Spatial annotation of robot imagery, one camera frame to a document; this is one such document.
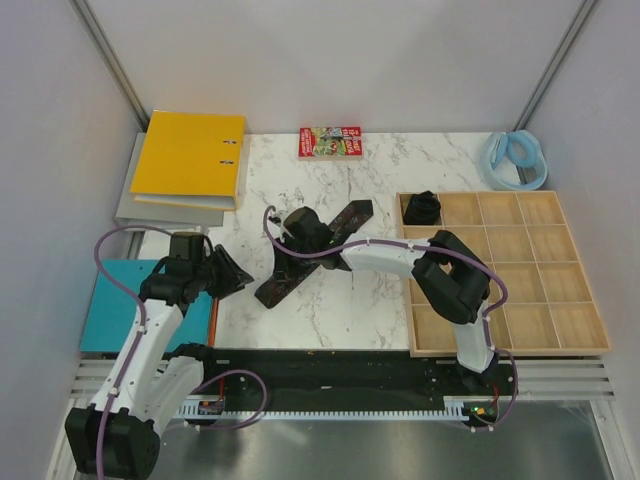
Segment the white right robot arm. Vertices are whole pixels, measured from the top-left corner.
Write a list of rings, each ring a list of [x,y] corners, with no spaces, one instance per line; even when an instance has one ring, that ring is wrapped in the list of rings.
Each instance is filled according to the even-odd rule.
[[[477,394],[493,383],[495,354],[485,324],[490,272],[452,232],[418,240],[370,237],[351,227],[332,230],[308,207],[285,215],[273,206],[263,214],[263,230],[277,251],[304,263],[414,280],[453,326],[460,386]]]

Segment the brown floral patterned tie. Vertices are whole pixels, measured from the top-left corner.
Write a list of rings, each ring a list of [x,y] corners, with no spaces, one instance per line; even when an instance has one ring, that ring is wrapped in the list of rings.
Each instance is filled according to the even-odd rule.
[[[345,220],[345,242],[342,245],[338,245],[329,250],[310,254],[298,253],[292,250],[288,250],[278,243],[278,238],[280,237],[280,228],[274,224],[274,214],[277,211],[278,210],[276,210],[276,208],[273,206],[267,207],[263,213],[262,219],[263,232],[270,240],[273,247],[273,252],[274,248],[278,248],[282,252],[293,257],[298,257],[301,259],[322,259],[323,257],[327,257],[328,255],[334,253],[339,254],[338,248],[348,243],[349,239],[368,220],[373,217],[373,202],[370,200],[353,200],[349,202],[344,207],[344,209],[336,216]],[[346,261],[343,261],[345,262],[344,271],[347,271],[349,267],[347,266]],[[313,270],[307,270],[303,273],[275,273],[273,266],[273,272],[271,276],[257,288],[257,290],[255,291],[255,297],[263,306],[268,309],[272,309],[282,300],[284,300],[290,293],[292,293],[318,267]]]

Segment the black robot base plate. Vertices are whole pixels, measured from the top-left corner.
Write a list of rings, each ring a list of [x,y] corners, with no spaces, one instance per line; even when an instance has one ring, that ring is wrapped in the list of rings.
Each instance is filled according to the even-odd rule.
[[[232,410],[435,410],[447,397],[510,396],[513,369],[499,364],[483,379],[451,358],[415,358],[406,351],[211,349],[188,344],[204,364],[205,395]]]

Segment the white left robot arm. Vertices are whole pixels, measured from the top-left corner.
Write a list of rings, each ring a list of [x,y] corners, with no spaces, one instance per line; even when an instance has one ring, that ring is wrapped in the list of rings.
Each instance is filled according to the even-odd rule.
[[[100,479],[151,475],[161,436],[178,408],[194,391],[211,392],[220,378],[200,344],[193,354],[174,355],[159,373],[169,341],[201,294],[222,300],[252,280],[206,235],[171,234],[168,254],[138,289],[122,289],[137,311],[109,374],[86,407],[67,414],[66,438],[79,472]]]

